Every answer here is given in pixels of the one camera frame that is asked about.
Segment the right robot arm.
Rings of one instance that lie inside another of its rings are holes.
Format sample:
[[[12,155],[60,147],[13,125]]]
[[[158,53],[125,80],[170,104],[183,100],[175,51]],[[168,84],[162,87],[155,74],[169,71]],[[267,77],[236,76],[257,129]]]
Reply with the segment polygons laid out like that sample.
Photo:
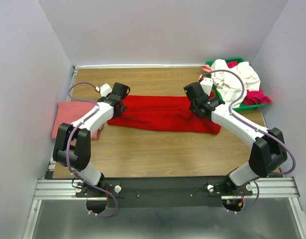
[[[283,133],[278,128],[267,129],[238,114],[223,100],[206,94],[199,82],[184,87],[190,111],[200,119],[208,119],[242,139],[250,148],[248,162],[228,173],[217,186],[222,193],[234,195],[245,183],[266,178],[288,156]]]

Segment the red t-shirt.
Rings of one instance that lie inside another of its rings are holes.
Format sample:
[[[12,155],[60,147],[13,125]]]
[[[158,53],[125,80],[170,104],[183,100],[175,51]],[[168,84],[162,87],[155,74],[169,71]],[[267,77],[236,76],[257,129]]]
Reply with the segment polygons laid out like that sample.
[[[124,100],[127,107],[121,116],[111,119],[108,125],[139,128],[151,131],[197,132],[218,134],[221,126],[199,119],[189,110],[187,97],[134,96]]]

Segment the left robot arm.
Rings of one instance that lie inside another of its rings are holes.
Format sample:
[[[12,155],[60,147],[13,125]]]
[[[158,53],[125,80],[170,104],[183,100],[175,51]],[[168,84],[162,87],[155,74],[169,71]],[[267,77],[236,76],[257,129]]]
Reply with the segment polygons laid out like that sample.
[[[57,163],[68,168],[69,172],[87,185],[87,191],[94,197],[111,193],[105,189],[105,176],[94,167],[91,160],[91,137],[104,123],[122,115],[127,107],[124,100],[131,88],[121,83],[113,87],[104,84],[101,87],[85,83],[94,88],[100,95],[97,101],[68,97],[78,102],[91,103],[93,107],[85,115],[72,123],[62,123],[57,131],[52,158]]]

